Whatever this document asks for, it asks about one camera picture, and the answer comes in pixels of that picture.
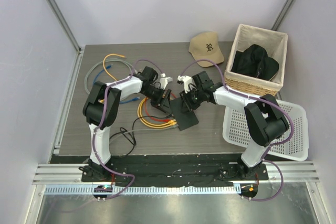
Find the black network switch box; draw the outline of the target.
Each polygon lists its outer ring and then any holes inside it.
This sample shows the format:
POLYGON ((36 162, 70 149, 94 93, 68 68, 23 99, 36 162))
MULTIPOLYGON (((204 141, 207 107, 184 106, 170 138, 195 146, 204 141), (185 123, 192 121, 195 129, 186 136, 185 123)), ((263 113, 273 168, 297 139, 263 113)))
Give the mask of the black network switch box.
POLYGON ((189 113, 181 112, 181 98, 170 101, 170 107, 172 115, 176 119, 180 131, 186 130, 199 123, 199 120, 193 111, 189 113))

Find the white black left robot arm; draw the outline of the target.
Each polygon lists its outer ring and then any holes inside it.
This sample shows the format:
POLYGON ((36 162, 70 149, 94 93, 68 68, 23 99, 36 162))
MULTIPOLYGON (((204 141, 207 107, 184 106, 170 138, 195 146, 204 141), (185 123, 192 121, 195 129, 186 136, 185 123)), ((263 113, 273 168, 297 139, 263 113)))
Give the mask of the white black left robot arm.
POLYGON ((96 82, 83 107, 83 115, 89 124, 91 153, 88 164, 79 168, 83 182, 105 182, 111 178, 110 129, 115 122, 119 103, 132 94, 140 93, 155 105, 164 104, 166 86, 173 78, 158 74, 145 67, 141 72, 132 72, 126 78, 111 82, 96 82))

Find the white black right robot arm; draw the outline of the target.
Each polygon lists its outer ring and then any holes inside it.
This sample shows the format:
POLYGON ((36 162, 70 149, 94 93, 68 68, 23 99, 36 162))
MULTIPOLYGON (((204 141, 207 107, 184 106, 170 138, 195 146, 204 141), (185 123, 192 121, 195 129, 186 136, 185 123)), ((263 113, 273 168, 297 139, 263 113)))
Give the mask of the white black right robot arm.
POLYGON ((251 140, 237 161, 237 175, 250 179, 263 162, 271 143, 289 130, 284 111, 275 97, 247 95, 229 88, 224 82, 214 83, 205 71, 190 76, 178 76, 183 85, 180 96, 185 111, 194 111, 201 103, 223 105, 243 113, 251 140))

